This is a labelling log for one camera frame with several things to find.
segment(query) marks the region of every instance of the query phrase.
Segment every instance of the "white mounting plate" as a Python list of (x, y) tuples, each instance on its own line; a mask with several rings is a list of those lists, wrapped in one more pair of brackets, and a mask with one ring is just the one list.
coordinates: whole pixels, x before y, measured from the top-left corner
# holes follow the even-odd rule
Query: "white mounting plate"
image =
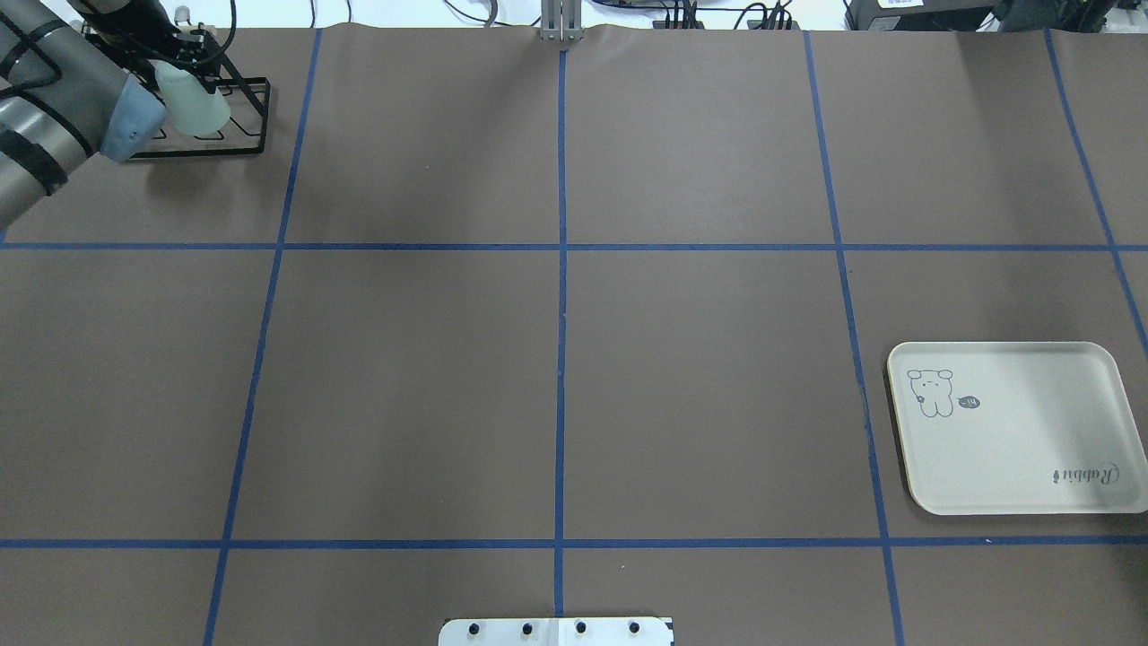
[[(637, 631), (631, 630), (631, 624)], [(673, 646), (674, 620), (569, 617), (453, 620), (439, 631), (439, 646)]]
[(1096, 344), (907, 343), (889, 383), (909, 492), (926, 512), (1138, 514), (1148, 460)]

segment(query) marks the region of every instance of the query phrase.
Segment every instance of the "gray table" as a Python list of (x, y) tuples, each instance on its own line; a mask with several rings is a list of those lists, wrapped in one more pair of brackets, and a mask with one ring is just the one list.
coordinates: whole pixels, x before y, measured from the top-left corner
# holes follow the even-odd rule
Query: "gray table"
[(0, 243), (0, 641), (1148, 641), (1148, 516), (924, 513), (883, 375), (1091, 341), (1145, 436), (1146, 46), (241, 33), (263, 156)]

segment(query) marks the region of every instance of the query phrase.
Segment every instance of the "small gray logo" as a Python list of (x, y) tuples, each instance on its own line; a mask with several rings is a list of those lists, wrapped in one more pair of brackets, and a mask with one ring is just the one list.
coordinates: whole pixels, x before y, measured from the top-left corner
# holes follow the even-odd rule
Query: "small gray logo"
[(1111, 462), (1095, 469), (1053, 469), (1053, 484), (1100, 483), (1109, 485), (1120, 480), (1120, 470)]

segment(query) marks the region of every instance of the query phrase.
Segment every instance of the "rectangular tray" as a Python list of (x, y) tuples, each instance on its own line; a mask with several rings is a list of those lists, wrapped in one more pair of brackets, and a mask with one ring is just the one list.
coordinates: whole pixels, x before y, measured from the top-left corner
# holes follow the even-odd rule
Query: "rectangular tray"
[(1101, 347), (906, 343), (887, 371), (909, 493), (925, 511), (1148, 511), (1148, 460)]

